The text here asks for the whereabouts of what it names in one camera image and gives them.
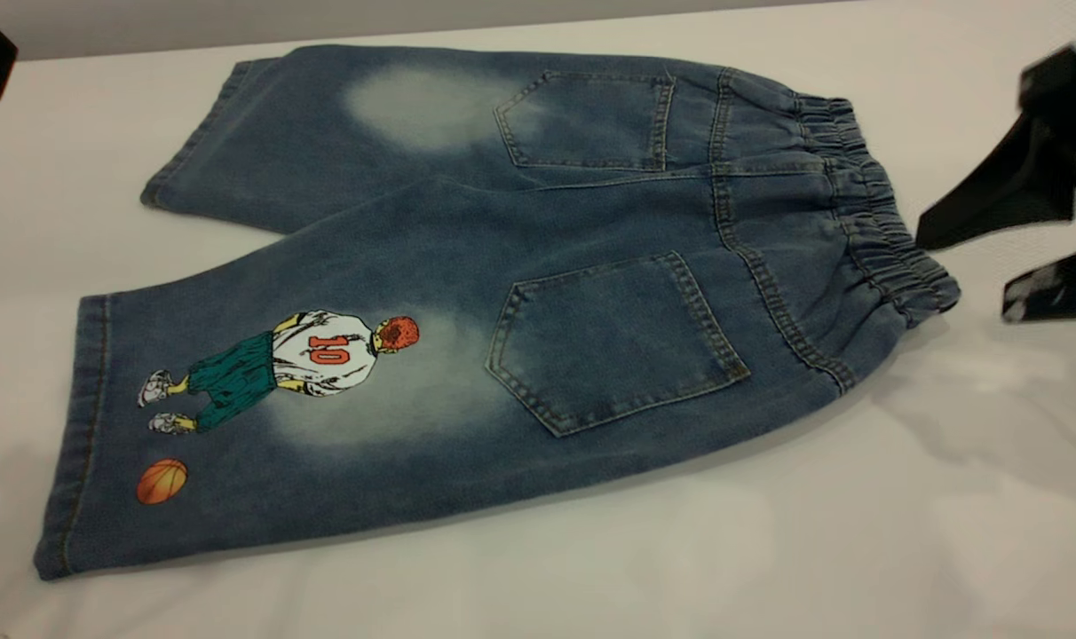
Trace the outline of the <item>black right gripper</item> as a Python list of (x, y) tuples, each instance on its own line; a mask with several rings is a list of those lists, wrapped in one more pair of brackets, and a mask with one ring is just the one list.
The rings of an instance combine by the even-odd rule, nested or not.
[[(951, 248), (1029, 224), (1071, 221), (1076, 191), (1076, 43), (1021, 70), (1021, 114), (953, 190), (920, 215), (919, 248)], [(1006, 284), (1005, 323), (1076, 320), (1076, 252)]]

